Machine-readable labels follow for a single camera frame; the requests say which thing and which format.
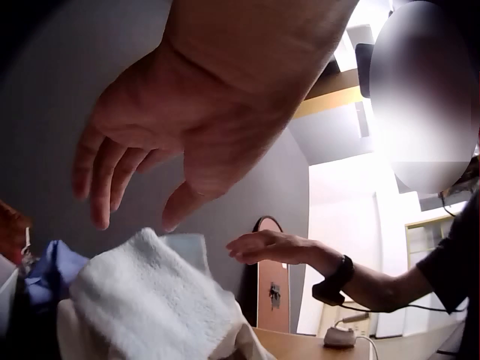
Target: cable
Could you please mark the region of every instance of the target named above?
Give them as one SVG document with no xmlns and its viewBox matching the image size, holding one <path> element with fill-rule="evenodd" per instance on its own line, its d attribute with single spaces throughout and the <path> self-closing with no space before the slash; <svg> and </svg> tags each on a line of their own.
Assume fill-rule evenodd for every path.
<svg viewBox="0 0 480 360">
<path fill-rule="evenodd" d="M 380 313 L 380 312 L 385 312 L 385 311 L 376 311 L 376 310 L 365 310 L 365 309 L 358 309 L 358 308 L 351 308 L 349 306 L 345 306 L 345 305 L 339 305 L 340 307 L 342 308 L 345 308 L 345 309 L 350 309 L 350 310 L 356 310 L 356 311 L 363 311 L 363 312 L 374 312 L 374 313 Z M 404 309 L 404 308 L 407 308 L 407 307 L 411 307 L 411 308 L 419 308 L 419 309 L 424 309 L 424 310 L 430 310 L 430 311 L 438 311 L 438 312 L 448 312 L 447 310 L 445 309 L 436 309 L 436 308 L 428 308 L 426 306 L 421 306 L 421 305 L 415 305 L 415 304 L 408 304 L 407 306 L 404 306 L 402 308 L 398 308 L 398 309 L 395 309 L 396 310 L 400 310 L 400 309 Z M 464 312 L 465 310 L 467 309 L 467 306 L 461 310 L 458 310 L 458 309 L 455 309 L 453 310 L 452 312 Z"/>
<path fill-rule="evenodd" d="M 373 346 L 373 350 L 375 351 L 375 357 L 376 357 L 376 359 L 377 359 L 377 360 L 380 360 L 380 358 L 378 357 L 377 346 L 375 345 L 375 343 L 373 342 L 373 340 L 370 339 L 369 337 L 362 336 L 362 335 L 357 336 L 357 339 L 358 339 L 358 338 L 362 338 L 362 339 L 368 340 L 368 341 L 370 342 L 370 344 Z"/>
<path fill-rule="evenodd" d="M 450 356 L 457 356 L 457 352 L 451 352 L 451 351 L 443 351 L 443 350 L 437 350 L 437 354 L 441 355 L 450 355 Z"/>
<path fill-rule="evenodd" d="M 444 198 L 444 193 L 441 192 L 440 193 L 440 200 L 442 200 L 442 206 L 444 207 L 444 210 L 451 216 L 455 217 L 455 214 L 452 214 L 450 211 L 447 210 L 447 208 L 445 207 L 445 198 Z"/>
</svg>

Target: cabinet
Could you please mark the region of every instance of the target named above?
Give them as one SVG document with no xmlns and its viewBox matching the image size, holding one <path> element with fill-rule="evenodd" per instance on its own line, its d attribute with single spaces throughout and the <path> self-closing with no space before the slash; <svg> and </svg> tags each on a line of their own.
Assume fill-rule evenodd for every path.
<svg viewBox="0 0 480 360">
<path fill-rule="evenodd" d="M 409 269 L 431 253 L 448 235 L 452 222 L 453 217 L 445 215 L 405 225 Z"/>
</svg>

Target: white cloth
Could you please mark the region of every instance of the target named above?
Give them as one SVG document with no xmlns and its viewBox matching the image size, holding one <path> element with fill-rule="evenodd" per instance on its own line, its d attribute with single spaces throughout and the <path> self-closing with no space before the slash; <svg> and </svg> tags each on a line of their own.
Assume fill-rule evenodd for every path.
<svg viewBox="0 0 480 360">
<path fill-rule="evenodd" d="M 144 228 L 90 260 L 70 295 L 58 307 L 63 360 L 274 359 L 210 277 L 201 235 Z"/>
</svg>

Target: black wristband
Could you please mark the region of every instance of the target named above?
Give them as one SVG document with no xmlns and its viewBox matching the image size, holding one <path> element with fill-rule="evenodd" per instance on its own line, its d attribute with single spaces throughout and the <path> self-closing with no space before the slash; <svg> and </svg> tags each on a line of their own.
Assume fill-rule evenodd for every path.
<svg viewBox="0 0 480 360">
<path fill-rule="evenodd" d="M 353 278 L 354 273 L 352 259 L 343 255 L 342 263 L 335 273 L 312 287 L 312 296 L 331 306 L 343 304 L 345 297 L 340 294 L 340 290 Z"/>
</svg>

